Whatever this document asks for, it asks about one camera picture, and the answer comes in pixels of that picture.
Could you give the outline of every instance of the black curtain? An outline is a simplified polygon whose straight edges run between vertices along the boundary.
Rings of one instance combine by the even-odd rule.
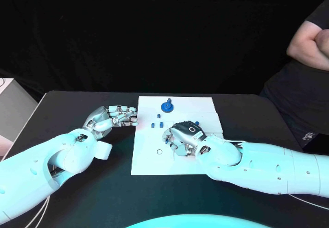
[[[0,3],[0,75],[50,90],[257,94],[322,0]]]

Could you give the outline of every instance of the tabletop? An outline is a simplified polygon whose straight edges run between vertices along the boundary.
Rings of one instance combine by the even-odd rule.
[[[49,92],[13,144],[7,158],[58,135],[81,128],[102,105],[137,107],[138,96],[212,97],[224,138],[270,143],[302,151],[273,103],[257,95]],[[328,227],[328,211],[289,195],[270,195],[215,181],[206,175],[131,176],[136,128],[113,129],[108,160],[94,159],[52,194],[39,227],[123,228],[176,214],[218,214],[270,227]],[[317,196],[304,196],[326,203]],[[24,227],[37,205],[3,227]]]

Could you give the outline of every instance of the white paper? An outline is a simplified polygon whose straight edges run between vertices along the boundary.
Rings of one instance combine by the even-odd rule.
[[[173,111],[162,111],[162,103],[172,99]],[[222,138],[219,117],[211,97],[138,97],[138,126],[133,152],[131,175],[205,174],[195,156],[177,156],[162,140],[175,123],[199,121],[206,135]]]

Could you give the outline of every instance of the person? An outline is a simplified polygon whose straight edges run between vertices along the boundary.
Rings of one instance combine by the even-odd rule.
[[[274,103],[303,148],[319,133],[329,134],[329,0],[300,25],[287,55],[293,60],[260,96]]]

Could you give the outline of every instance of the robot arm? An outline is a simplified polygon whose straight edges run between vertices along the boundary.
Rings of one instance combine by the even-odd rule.
[[[179,156],[195,155],[205,173],[218,181],[270,194],[329,198],[329,156],[206,136],[190,121],[166,130],[163,141]]]
[[[0,225],[46,199],[65,181],[88,168],[94,157],[107,160],[111,144],[100,139],[113,127],[137,125],[136,111],[127,106],[100,107],[81,129],[0,162]],[[58,167],[53,172],[48,165]]]

